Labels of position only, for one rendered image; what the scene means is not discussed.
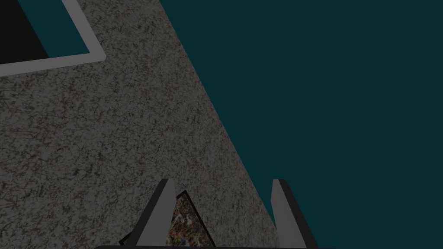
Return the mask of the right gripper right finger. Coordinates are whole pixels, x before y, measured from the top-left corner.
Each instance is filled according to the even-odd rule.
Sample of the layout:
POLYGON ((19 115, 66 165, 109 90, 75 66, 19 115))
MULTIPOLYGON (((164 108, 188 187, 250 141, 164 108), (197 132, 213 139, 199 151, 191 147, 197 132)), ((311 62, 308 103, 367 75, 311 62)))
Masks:
POLYGON ((273 180, 271 205, 281 248, 318 248, 315 237, 286 180, 273 180))

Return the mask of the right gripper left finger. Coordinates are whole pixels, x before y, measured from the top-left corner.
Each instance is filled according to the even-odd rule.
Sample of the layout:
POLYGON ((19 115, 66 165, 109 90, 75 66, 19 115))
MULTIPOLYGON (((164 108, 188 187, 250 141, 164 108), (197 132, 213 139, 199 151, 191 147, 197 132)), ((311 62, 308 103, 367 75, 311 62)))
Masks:
POLYGON ((126 245, 165 246, 175 205, 174 181, 162 179, 138 219, 126 245))

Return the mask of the black-framed mottled picture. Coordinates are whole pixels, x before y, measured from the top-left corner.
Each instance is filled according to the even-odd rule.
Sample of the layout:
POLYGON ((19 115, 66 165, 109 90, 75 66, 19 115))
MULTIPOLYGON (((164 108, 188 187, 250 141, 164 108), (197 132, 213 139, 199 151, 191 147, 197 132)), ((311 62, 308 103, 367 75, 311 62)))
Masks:
MULTIPOLYGON (((127 246, 131 232, 119 241, 127 246)), ((215 247, 215 243, 203 223, 187 191, 177 196, 165 246, 215 247)))

